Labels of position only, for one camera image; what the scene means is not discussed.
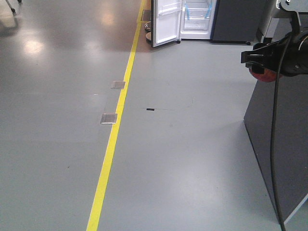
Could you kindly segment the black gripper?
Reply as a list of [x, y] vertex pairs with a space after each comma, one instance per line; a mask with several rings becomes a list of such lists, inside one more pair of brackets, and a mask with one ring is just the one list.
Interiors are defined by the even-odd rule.
[[255, 74], [266, 70], [279, 73], [279, 76], [294, 77], [308, 74], [308, 31], [292, 36], [283, 56], [285, 40], [274, 43], [257, 43], [251, 51], [241, 53], [241, 63]]

